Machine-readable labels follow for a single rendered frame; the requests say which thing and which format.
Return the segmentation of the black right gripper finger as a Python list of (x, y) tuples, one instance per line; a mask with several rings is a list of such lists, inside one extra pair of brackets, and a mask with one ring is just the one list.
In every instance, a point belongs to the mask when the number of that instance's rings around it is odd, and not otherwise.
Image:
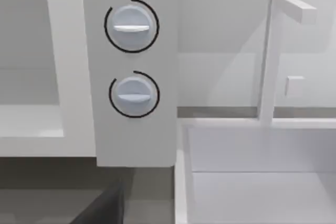
[(123, 224), (124, 185), (121, 179), (112, 182), (70, 224)]

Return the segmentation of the pale blue microwave knob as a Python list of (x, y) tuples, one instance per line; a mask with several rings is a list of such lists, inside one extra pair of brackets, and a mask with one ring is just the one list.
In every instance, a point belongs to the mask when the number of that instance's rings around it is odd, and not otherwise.
[(117, 83), (113, 97), (119, 110), (128, 115), (142, 115), (150, 110), (153, 89), (142, 77), (132, 76)]
[(117, 46), (136, 51), (151, 42), (154, 23), (145, 8), (129, 4), (112, 11), (108, 18), (108, 32)]

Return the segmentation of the pale microwave oven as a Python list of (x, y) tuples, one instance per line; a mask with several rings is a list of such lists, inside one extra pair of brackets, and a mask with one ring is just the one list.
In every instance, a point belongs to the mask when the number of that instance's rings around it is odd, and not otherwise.
[[(149, 45), (117, 46), (108, 18), (145, 8)], [(101, 167), (172, 167), (179, 0), (0, 0), (0, 157), (94, 157)], [(142, 77), (147, 113), (121, 112), (117, 83)]]

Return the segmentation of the white sink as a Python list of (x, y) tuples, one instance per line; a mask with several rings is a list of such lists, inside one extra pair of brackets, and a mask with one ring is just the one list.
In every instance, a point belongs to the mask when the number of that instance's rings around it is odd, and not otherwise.
[(175, 224), (336, 224), (336, 119), (178, 120)]

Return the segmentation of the tall white tap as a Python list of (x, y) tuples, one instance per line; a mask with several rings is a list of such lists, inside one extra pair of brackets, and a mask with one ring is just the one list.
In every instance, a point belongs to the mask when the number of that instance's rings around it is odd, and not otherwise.
[(276, 82), (285, 16), (302, 25), (313, 25), (317, 20), (317, 8), (302, 0), (268, 1), (257, 111), (258, 120), (263, 127), (271, 126), (274, 119)]

